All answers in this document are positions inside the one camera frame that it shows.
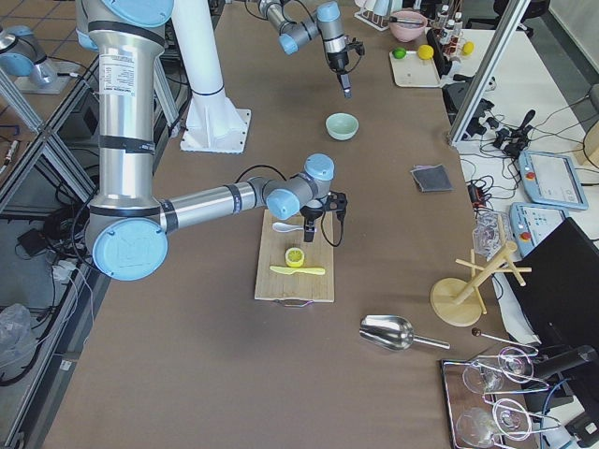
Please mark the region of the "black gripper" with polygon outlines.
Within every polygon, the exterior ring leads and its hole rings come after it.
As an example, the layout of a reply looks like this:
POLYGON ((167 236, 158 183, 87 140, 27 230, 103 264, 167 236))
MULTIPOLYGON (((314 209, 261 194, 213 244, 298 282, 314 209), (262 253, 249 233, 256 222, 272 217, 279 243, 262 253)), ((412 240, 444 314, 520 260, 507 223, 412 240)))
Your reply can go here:
POLYGON ((345 193, 330 191, 326 196, 317 198, 300 209, 303 217, 303 241, 313 242, 316 231, 315 221, 327 212, 335 212, 338 221, 343 224, 347 208, 345 193))
POLYGON ((358 65, 355 65, 347 69, 349 65, 350 51, 355 51, 358 58, 365 54, 365 48, 362 41, 358 41, 356 38, 349 40, 348 38, 334 38, 326 40, 326 56, 328 60, 328 66, 331 71, 337 74, 337 79, 341 85, 343 96, 345 98, 352 97, 352 87, 349 78, 349 73, 358 65))

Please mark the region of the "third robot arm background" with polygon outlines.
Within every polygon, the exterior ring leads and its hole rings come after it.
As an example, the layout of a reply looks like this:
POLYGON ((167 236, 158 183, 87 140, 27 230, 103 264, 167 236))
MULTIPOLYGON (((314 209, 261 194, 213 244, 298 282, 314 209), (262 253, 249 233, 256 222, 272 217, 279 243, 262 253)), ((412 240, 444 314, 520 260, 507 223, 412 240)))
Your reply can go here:
POLYGON ((30 94, 59 94, 57 68, 33 31, 24 25, 1 28, 1 68, 30 94))

